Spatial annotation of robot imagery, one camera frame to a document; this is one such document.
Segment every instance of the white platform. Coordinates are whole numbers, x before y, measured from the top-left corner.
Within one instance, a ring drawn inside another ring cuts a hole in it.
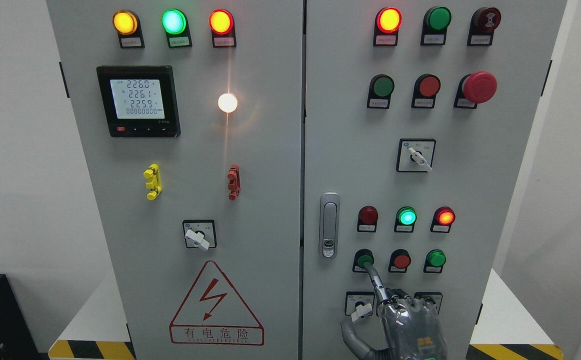
[[[484,308],[471,344],[553,344],[494,270],[491,270],[482,302]],[[59,340],[129,341],[126,315],[112,271],[61,333]]]

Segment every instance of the gray metal panel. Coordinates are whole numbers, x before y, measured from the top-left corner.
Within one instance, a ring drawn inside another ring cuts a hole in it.
[[[307,6],[306,187],[304,219],[305,359],[353,359],[341,342],[346,291],[368,291],[352,273],[355,252],[373,251],[384,285],[442,292],[441,319],[451,360],[463,359],[489,278],[497,242],[524,154],[565,0],[319,1]],[[444,46],[420,46],[423,16],[436,5],[452,12]],[[396,6],[403,15],[396,47],[373,48],[375,15]],[[491,47],[467,47],[471,16],[498,7],[502,22]],[[478,109],[453,109],[457,86],[489,71],[498,91]],[[366,109],[371,78],[395,80],[389,110]],[[435,109],[411,109],[416,79],[439,76]],[[432,173],[397,173],[402,138],[437,140]],[[320,196],[341,196],[338,255],[318,252]],[[356,231],[358,211],[379,212],[377,233]],[[394,233],[398,209],[418,214],[412,234]],[[451,207],[450,234],[429,231],[433,213]],[[389,256],[407,249],[407,273],[388,273]],[[442,249],[442,274],[423,273],[425,256]],[[377,317],[356,328],[375,348],[386,343]]]
[[[167,47],[160,19],[171,7],[186,14],[192,48]],[[300,0],[48,1],[140,360],[297,358],[302,7]],[[211,45],[208,17],[218,8],[235,18],[236,48]],[[119,9],[139,16],[146,48],[119,47],[111,20]],[[96,76],[102,65],[172,66],[181,136],[110,137]],[[217,98],[228,90],[239,106],[227,120]],[[163,192],[148,201],[142,172],[153,162]],[[242,183],[235,202],[231,164]],[[184,219],[215,220],[217,248],[185,248]],[[257,316],[265,346],[171,343],[169,324],[206,260]]]

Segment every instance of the green indicator light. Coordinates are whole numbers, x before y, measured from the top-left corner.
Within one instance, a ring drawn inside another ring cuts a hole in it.
[[[370,256],[370,255],[359,256],[359,258],[357,259],[357,266],[363,269],[364,263],[374,264],[375,261],[373,260],[373,256]]]
[[[443,30],[451,24],[451,11],[446,7],[437,7],[428,15],[427,23],[433,30]]]
[[[162,15],[162,25],[169,34],[181,34],[186,29],[186,16],[178,9],[166,10]]]
[[[440,268],[446,264],[446,255],[444,255],[444,251],[435,250],[428,254],[426,260],[430,266]]]
[[[375,80],[375,84],[372,86],[372,91],[377,94],[377,96],[389,96],[393,92],[395,88],[395,84],[390,77],[382,76],[379,79]]]
[[[413,225],[417,220],[417,214],[412,207],[402,207],[397,216],[404,225]]]

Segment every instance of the red indicator light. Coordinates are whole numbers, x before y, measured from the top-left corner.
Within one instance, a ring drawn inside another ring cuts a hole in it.
[[[215,34],[226,35],[233,30],[235,20],[229,10],[217,9],[210,13],[208,24]]]
[[[451,208],[446,207],[438,210],[435,217],[439,225],[450,226],[455,221],[455,212]]]
[[[361,221],[364,225],[373,225],[377,223],[377,219],[380,218],[380,215],[377,212],[377,209],[372,206],[365,206],[359,210],[359,221]]]
[[[392,34],[402,25],[402,13],[396,7],[384,7],[377,14],[377,27],[385,34]]]

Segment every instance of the robotic hand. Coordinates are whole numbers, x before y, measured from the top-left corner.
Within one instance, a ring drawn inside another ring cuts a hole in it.
[[[357,336],[353,322],[341,322],[341,337],[359,360],[448,360],[446,341],[432,299],[411,298],[401,289],[384,287],[375,267],[366,262],[379,301],[377,314],[389,347],[375,350]]]

